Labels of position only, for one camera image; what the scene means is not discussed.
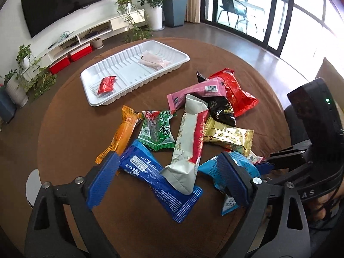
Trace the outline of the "person's right hand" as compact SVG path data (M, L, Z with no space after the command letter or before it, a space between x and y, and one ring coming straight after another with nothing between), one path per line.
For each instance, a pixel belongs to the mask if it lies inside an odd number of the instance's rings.
M309 202L310 218L317 222L324 219L326 211L324 208L325 203L327 203L333 196L334 199L341 198L343 194L343 188L341 187L336 193L333 191L326 195L323 195L317 199Z

